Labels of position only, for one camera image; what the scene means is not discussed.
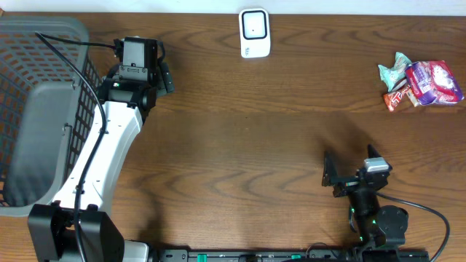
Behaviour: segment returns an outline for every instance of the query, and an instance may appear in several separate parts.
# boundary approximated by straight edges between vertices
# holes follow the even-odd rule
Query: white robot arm
[[[45,37],[59,39],[36,35],[92,89]],[[97,94],[90,90],[99,104],[76,165],[52,203],[34,205],[29,214],[29,231],[39,261],[150,261],[149,246],[124,241],[109,216],[128,149],[157,97],[173,91],[173,81],[162,62],[162,42],[136,37],[114,42],[121,63],[110,70]],[[162,49],[159,58],[157,47]]]
[[[107,101],[103,104],[103,109],[107,118],[107,132],[103,136],[87,171],[80,209],[86,210],[89,205],[95,205],[97,210],[110,215],[114,190],[123,161],[131,143],[141,131],[143,121],[139,109],[127,107],[126,103]],[[101,122],[98,117],[94,119],[89,136],[73,171],[62,189],[53,198],[53,202],[60,202],[60,207],[74,208],[76,184],[99,136]]]

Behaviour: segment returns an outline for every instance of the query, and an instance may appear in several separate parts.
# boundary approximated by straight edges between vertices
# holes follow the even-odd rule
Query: white plug-in device
[[[241,56],[266,57],[270,53],[269,13],[262,8],[240,13]]]

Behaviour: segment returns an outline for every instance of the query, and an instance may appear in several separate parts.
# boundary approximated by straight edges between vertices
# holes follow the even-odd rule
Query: cable
[[[160,66],[162,64],[163,60],[165,59],[165,47],[163,46],[162,41],[157,41],[157,44],[159,45],[160,49],[162,50],[162,55],[157,59],[157,63]]]
[[[316,245],[323,245],[323,246],[327,247],[327,250],[330,251],[335,258],[338,258],[338,256],[335,254],[335,252],[324,242],[316,242],[316,243],[310,245],[306,250],[306,258],[309,258],[309,251],[311,251],[312,248],[314,246],[316,246]]]
[[[440,256],[440,254],[442,253],[443,249],[445,249],[445,246],[446,246],[446,243],[448,242],[449,240],[449,237],[450,237],[450,223],[449,221],[446,219],[446,217],[444,215],[442,215],[440,212],[436,211],[436,210],[433,210],[432,208],[430,207],[426,207],[426,206],[423,206],[423,205],[420,205],[420,204],[417,204],[417,203],[413,203],[413,202],[410,202],[410,201],[406,201],[406,200],[402,200],[402,199],[398,199],[398,198],[395,198],[395,197],[392,197],[392,196],[386,196],[382,193],[379,193],[379,192],[376,192],[376,195],[381,197],[381,198],[385,198],[385,199],[388,199],[388,200],[391,200],[391,201],[394,201],[394,202],[398,202],[398,203],[401,203],[401,204],[405,204],[405,205],[410,205],[412,207],[417,207],[417,208],[420,208],[422,210],[426,210],[426,211],[429,211],[431,212],[432,214],[435,214],[437,215],[438,217],[442,218],[443,222],[445,223],[445,237],[443,238],[443,242],[442,242],[442,245],[438,248],[437,252],[435,253],[435,255],[430,259],[430,262],[434,262],[437,260],[437,258]]]
[[[105,115],[105,111],[103,110],[102,105],[99,103],[99,99],[97,97],[97,94],[95,93],[94,89],[90,85],[90,83],[86,80],[86,78],[82,75],[82,73],[79,71],[76,66],[68,58],[66,58],[60,51],[58,51],[56,48],[54,48],[45,38],[42,34],[39,32],[36,32],[36,36],[47,46],[49,47],[50,50],[52,50],[63,62],[65,62],[68,66],[71,67],[71,69],[76,72],[76,74],[81,78],[81,80],[86,84],[87,88],[91,92],[92,96],[94,99],[97,101],[97,106],[100,111],[100,115],[102,116],[102,127],[100,128],[99,136],[95,142],[94,147],[92,148],[92,151],[90,152],[89,158],[86,161],[86,165],[84,166],[84,169],[82,170],[81,178],[79,179],[78,185],[76,186],[76,196],[74,199],[74,213],[73,213],[73,224],[74,224],[74,231],[76,234],[76,242],[78,244],[78,250],[79,254],[81,256],[82,262],[87,262],[87,257],[86,257],[86,252],[84,251],[84,245],[82,244],[82,236],[81,236],[81,226],[79,225],[79,207],[81,204],[81,194],[82,194],[82,186],[84,184],[84,179],[86,178],[87,171],[89,170],[90,163],[92,162],[92,159],[94,158],[95,152],[97,151],[100,142],[102,141],[103,135],[106,132],[107,128],[107,118]]]
[[[349,211],[348,211],[349,228],[351,229],[351,231],[353,231],[353,233],[357,233],[355,224],[352,222],[352,213],[353,213],[353,209],[352,209],[352,206],[350,205]]]
[[[121,66],[121,63],[117,63],[116,65],[112,66],[110,70],[108,70],[107,77],[108,79],[111,79],[117,74],[119,67]]]
[[[39,33],[39,34],[44,38],[52,39],[52,40],[55,40],[55,41],[61,41],[63,43],[68,43],[68,44],[87,45],[87,46],[94,46],[94,47],[108,47],[108,48],[111,48],[111,49],[116,49],[115,46],[112,46],[110,44],[73,41],[73,40],[68,40],[68,39],[62,39],[62,38],[55,37],[55,36],[49,36],[49,35],[46,35],[46,34],[43,34],[43,33]]]

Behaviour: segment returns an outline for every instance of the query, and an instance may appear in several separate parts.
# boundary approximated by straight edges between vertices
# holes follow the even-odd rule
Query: snack bag
[[[406,69],[406,78],[421,105],[451,105],[465,97],[445,61],[416,62]]]
[[[403,53],[395,54],[395,65],[388,69],[383,65],[379,65],[380,79],[385,82],[388,87],[388,92],[396,91],[394,87],[402,87],[405,83],[401,83],[406,77],[405,69],[411,65],[411,61]]]

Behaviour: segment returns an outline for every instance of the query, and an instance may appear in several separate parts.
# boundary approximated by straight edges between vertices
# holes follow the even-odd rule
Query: wood grain
[[[125,239],[194,249],[350,245],[359,236],[347,225],[348,200],[320,185],[323,151],[352,174],[373,143],[394,167],[383,192],[442,212],[452,233],[439,261],[466,259],[466,104],[404,101],[389,113],[376,67],[391,66],[397,51],[445,60],[466,88],[465,17],[272,15],[271,55],[245,60],[236,15],[39,15],[76,17],[92,41],[165,43],[176,91],[157,101],[125,160],[112,213]],[[101,75],[116,62],[106,49],[90,53]],[[403,208],[405,247],[433,255],[441,220]],[[25,218],[0,218],[0,232],[1,261],[34,260]]]

